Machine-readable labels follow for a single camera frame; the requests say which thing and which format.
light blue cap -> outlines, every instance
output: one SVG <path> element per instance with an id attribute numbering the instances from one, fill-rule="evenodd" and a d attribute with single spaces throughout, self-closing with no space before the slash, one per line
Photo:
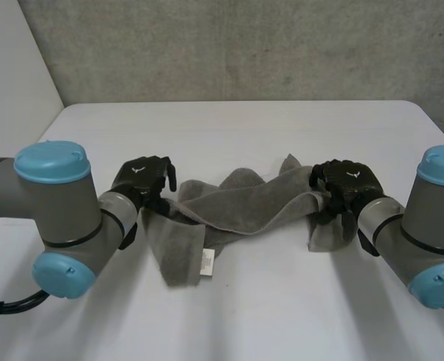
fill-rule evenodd
<path id="1" fill-rule="evenodd" d="M 32 275 L 43 291 L 60 299 L 82 296 L 96 279 L 82 262 L 54 252 L 42 253 L 36 259 Z"/>
<path id="2" fill-rule="evenodd" d="M 417 174 L 427 182 L 444 186 L 444 145 L 429 148 L 424 153 Z"/>
<path id="3" fill-rule="evenodd" d="M 28 181 L 64 184 L 78 181 L 90 173 L 83 147 L 72 141 L 45 141 L 21 150 L 14 169 Z"/>
<path id="4" fill-rule="evenodd" d="M 444 263 L 427 268 L 409 284 L 409 291 L 428 308 L 444 308 Z"/>

white label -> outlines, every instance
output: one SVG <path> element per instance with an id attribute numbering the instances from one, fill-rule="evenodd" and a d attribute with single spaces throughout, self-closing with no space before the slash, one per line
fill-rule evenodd
<path id="1" fill-rule="evenodd" d="M 201 267 L 200 275 L 211 276 L 213 275 L 213 261 L 215 260 L 215 250 L 209 250 L 204 248 L 201 255 Z"/>

robotic hand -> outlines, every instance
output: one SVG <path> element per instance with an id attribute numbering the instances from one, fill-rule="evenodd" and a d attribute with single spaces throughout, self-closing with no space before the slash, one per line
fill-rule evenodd
<path id="1" fill-rule="evenodd" d="M 176 190 L 169 158 L 134 159 L 121 167 L 111 190 L 97 198 L 91 166 L 78 144 L 48 141 L 15 158 L 0 158 L 0 217 L 33 219 L 45 246 L 32 268 L 42 291 L 18 302 L 0 302 L 0 314 L 27 311 L 49 295 L 82 296 L 115 251 L 135 240 L 141 208 L 169 211 L 160 196 L 166 177 Z"/>
<path id="2" fill-rule="evenodd" d="M 354 214 L 363 249 L 382 256 L 424 306 L 444 308 L 444 146 L 425 152 L 406 209 L 383 193 L 374 173 L 361 163 L 316 165 L 310 186 L 319 181 L 331 200 L 318 221 Z"/>

gray towel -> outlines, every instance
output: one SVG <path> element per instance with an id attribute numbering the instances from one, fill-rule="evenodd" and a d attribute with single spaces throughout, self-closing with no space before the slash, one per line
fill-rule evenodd
<path id="1" fill-rule="evenodd" d="M 290 154 L 278 177 L 268 182 L 251 169 L 239 168 L 219 187 L 199 180 L 184 182 L 178 201 L 168 200 L 169 218 L 145 209 L 143 227 L 167 285 L 199 282 L 203 248 L 214 249 L 218 256 L 227 243 L 305 216 L 309 216 L 310 251 L 346 246 L 357 230 L 355 218 L 344 214 L 323 226 L 316 223 L 314 216 L 330 195 L 322 188 L 310 189 L 311 171 Z"/>

table surface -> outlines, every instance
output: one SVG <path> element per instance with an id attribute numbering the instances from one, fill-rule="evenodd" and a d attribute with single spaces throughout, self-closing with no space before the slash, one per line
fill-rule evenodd
<path id="1" fill-rule="evenodd" d="M 138 156 L 169 156 L 179 182 L 218 184 L 238 167 L 271 179 L 292 153 L 367 163 L 403 204 L 423 152 L 444 144 L 418 106 L 393 101 L 75 105 L 42 139 L 82 144 L 98 193 Z M 444 311 L 423 308 L 357 240 L 335 253 L 307 241 L 299 220 L 235 242 L 212 279 L 171 290 L 139 234 L 84 297 L 1 316 L 0 360 L 444 359 Z M 0 299 L 36 291 L 42 250 L 32 221 L 0 219 Z"/>

